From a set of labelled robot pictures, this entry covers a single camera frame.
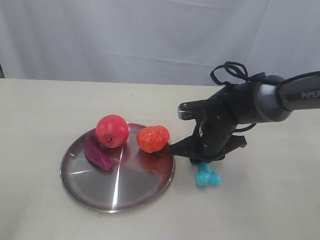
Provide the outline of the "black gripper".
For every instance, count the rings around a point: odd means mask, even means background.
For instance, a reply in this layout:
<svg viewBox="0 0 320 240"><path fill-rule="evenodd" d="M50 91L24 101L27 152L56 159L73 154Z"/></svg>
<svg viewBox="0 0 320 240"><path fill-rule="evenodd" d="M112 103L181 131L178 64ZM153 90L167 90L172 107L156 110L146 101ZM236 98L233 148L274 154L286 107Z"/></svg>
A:
<svg viewBox="0 0 320 240"><path fill-rule="evenodd" d="M169 153L172 156L190 158L192 165L210 163L222 149L225 156L247 145L244 135L232 135L238 125L232 118L215 118L213 122L210 122L205 117L197 117L195 122L192 136L169 145Z"/></svg>

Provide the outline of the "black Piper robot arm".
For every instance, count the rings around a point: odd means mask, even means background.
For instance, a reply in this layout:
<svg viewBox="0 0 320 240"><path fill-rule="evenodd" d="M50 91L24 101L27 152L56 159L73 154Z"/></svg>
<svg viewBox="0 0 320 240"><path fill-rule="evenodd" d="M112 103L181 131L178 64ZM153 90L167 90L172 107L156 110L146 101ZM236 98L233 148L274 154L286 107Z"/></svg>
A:
<svg viewBox="0 0 320 240"><path fill-rule="evenodd" d="M173 156L189 158L193 165L222 160L247 144L240 132L256 124L282 122L295 110L320 107L320 73L289 79L264 73L242 84L230 84L204 100L181 103L181 120L196 121L191 136L171 144Z"/></svg>

